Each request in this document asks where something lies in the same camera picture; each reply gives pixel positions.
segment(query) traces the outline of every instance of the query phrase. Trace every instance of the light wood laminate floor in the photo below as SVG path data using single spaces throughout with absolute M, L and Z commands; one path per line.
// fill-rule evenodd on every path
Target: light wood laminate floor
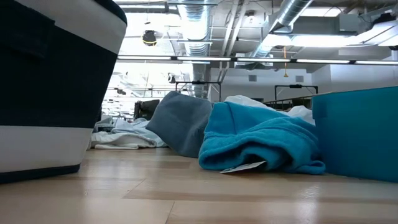
M 79 173 L 0 185 L 1 224 L 398 223 L 398 184 L 219 174 L 170 149 L 87 151 Z

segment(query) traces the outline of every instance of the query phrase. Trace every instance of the blue towel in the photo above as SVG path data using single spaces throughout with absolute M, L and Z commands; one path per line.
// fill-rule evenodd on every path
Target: blue towel
M 217 103 L 205 129 L 199 165 L 223 170 L 267 161 L 265 170 L 323 174 L 315 126 L 277 111 Z

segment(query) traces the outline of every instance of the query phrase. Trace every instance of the storage bin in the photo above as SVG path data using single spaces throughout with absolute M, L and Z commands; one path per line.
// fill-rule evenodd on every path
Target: storage bin
M 326 171 L 398 182 L 398 87 L 313 97 Z
M 112 0 L 0 1 L 0 183 L 79 169 L 126 27 Z

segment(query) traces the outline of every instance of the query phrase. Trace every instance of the black and white container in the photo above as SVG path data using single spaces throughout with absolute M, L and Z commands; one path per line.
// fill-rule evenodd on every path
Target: black and white container
M 79 170 L 126 27 L 112 0 L 0 1 L 0 183 Z

